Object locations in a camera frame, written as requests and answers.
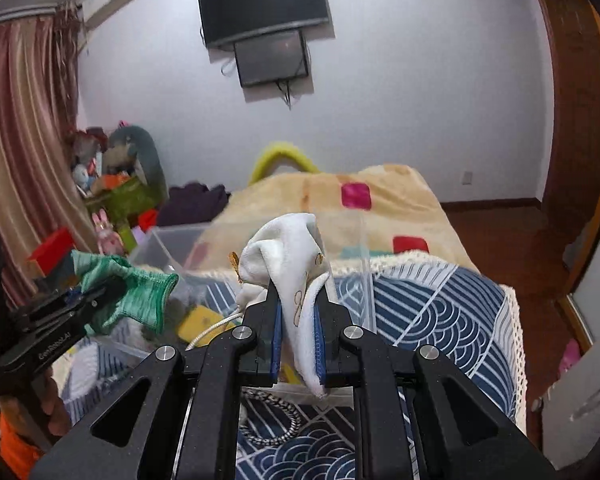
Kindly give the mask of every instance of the hand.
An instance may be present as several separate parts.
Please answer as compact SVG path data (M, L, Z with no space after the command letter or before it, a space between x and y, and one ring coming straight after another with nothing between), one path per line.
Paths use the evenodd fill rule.
M49 415L49 433L57 436L66 434L71 429L71 419L64 408L62 399L58 397L58 385L51 378L52 369L45 371L45 391L40 398L42 411ZM22 405L11 396L0 396L0 412L9 425L21 436L30 438L30 431L25 422Z

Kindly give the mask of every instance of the pink square patch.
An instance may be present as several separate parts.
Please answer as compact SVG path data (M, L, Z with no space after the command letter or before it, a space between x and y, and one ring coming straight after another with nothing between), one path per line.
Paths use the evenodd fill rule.
M349 182L340 186L342 205L350 209L371 209L371 192L364 182Z

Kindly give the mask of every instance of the curtain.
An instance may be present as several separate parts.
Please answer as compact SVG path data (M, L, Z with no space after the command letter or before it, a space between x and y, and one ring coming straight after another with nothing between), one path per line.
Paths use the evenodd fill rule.
M77 109L75 9L0 24L0 235L11 305L35 288L22 271L31 252L66 226L80 250L96 248L70 173Z

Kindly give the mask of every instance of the pink plush toy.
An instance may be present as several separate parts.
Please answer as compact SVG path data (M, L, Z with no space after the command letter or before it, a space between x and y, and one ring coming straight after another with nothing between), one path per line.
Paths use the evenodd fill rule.
M107 256L123 256L125 254L125 247L122 243L120 235L113 230L113 225L107 219L107 213L104 209L100 210L100 216L96 213L91 215L93 223L96 226L96 236L98 237L98 250L100 254L106 254Z

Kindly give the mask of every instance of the black monitor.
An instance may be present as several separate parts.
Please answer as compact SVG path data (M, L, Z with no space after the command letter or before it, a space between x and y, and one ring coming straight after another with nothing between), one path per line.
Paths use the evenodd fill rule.
M243 88L309 75L299 30L284 30L239 41L234 50Z
M326 0L198 0L208 48L329 21Z

